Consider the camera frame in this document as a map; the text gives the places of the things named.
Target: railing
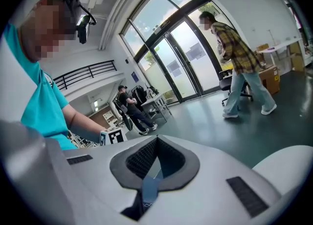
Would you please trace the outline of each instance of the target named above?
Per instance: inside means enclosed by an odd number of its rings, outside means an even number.
[[[65,73],[64,75],[61,75],[59,77],[56,77],[53,80],[58,86],[59,90],[67,90],[67,88],[74,83],[77,83],[87,78],[94,78],[98,74],[103,74],[112,70],[116,71],[114,60],[81,67],[71,72]]]

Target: balcony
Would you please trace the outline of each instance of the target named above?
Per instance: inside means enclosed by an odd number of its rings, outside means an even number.
[[[88,92],[125,79],[117,71],[114,60],[91,64],[54,78],[55,84],[68,102]]]

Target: tree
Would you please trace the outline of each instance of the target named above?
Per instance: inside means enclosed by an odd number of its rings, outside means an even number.
[[[204,12],[204,11],[207,11],[207,12],[210,12],[211,14],[213,14],[214,16],[217,16],[219,15],[219,11],[216,9],[216,7],[213,5],[213,3],[209,2],[207,3],[206,5],[203,5],[202,7],[200,7],[198,9],[200,12]]]
[[[159,46],[155,47],[155,52],[157,52],[159,49],[160,49]],[[143,58],[149,63],[149,66],[152,66],[154,63],[156,63],[150,51],[148,51],[148,53],[146,53],[146,55]]]

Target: person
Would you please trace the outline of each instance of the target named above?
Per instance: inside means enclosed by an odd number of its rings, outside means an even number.
[[[199,16],[204,29],[211,29],[218,42],[222,44],[221,63],[231,59],[233,64],[232,81],[230,95],[224,108],[224,118],[238,117],[238,103],[240,93],[245,81],[249,84],[252,92],[262,103],[261,114],[268,115],[272,113],[277,105],[271,94],[262,85],[258,72],[261,70],[260,62],[252,50],[244,43],[239,34],[228,25],[215,20],[214,15],[204,11]]]
[[[38,63],[64,40],[74,38],[80,16],[79,0],[40,0],[19,27],[8,24],[3,32],[16,60],[37,85],[21,123],[57,140],[62,150],[76,148],[67,139],[68,130],[98,143],[105,130],[77,112]]]
[[[142,132],[143,135],[147,135],[149,132],[148,128],[144,128],[138,120],[142,121],[148,127],[152,128],[152,130],[157,129],[157,124],[153,124],[150,120],[148,120],[143,113],[136,108],[135,104],[137,104],[136,98],[129,96],[126,93],[126,89],[123,85],[118,86],[118,96],[117,100],[122,103],[125,107],[127,107],[126,114],[129,115],[130,119],[136,125],[136,127]]]

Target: plaid shirt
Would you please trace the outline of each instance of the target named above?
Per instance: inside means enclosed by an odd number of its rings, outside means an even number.
[[[221,63],[231,59],[237,74],[254,73],[261,70],[256,55],[233,28],[222,22],[215,22],[211,25],[211,31],[223,46]]]

